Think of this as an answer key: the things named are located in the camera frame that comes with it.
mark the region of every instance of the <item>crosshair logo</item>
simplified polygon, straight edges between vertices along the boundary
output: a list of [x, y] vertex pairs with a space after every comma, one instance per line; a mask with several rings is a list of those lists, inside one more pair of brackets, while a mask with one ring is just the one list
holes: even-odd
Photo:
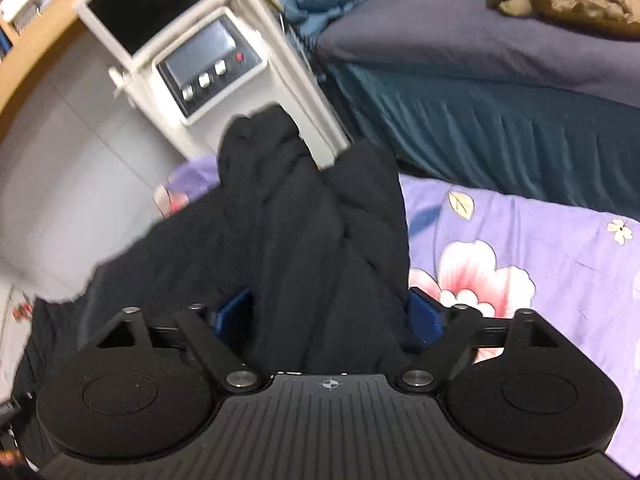
[[325, 382], [320, 383], [320, 384], [322, 385], [323, 388], [326, 388], [327, 390], [335, 390], [342, 383], [339, 383], [338, 381], [336, 381], [333, 378], [329, 378]]

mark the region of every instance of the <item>metal bolt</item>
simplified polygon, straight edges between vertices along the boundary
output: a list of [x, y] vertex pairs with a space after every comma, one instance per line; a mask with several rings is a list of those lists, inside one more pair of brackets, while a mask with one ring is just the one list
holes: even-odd
[[248, 388], [249, 386], [253, 386], [257, 380], [258, 377], [249, 370], [238, 370], [226, 376], [226, 382], [236, 388]]
[[424, 370], [409, 370], [402, 376], [402, 381], [409, 386], [419, 388], [433, 383], [433, 375]]

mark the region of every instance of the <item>blue bed skirt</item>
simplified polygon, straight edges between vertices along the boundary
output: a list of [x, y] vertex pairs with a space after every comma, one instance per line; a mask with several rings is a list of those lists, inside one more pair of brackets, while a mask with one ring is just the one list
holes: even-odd
[[363, 134], [435, 178], [640, 219], [638, 108], [426, 64], [328, 69]]

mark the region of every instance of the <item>bed mattress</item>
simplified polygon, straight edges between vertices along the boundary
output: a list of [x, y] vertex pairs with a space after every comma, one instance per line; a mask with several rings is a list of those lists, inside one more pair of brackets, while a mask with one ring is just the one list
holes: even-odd
[[438, 180], [401, 186], [410, 285], [487, 316], [542, 314], [618, 386], [624, 413], [607, 453], [640, 474], [640, 223]]
[[483, 0], [367, 0], [318, 54], [362, 133], [429, 176], [640, 219], [640, 50]]

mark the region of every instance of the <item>white wall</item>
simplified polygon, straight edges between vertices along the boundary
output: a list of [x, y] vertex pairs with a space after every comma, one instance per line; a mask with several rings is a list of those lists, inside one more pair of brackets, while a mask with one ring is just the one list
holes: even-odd
[[124, 96], [86, 33], [24, 105], [0, 145], [0, 258], [50, 299], [159, 219], [152, 193], [182, 157]]

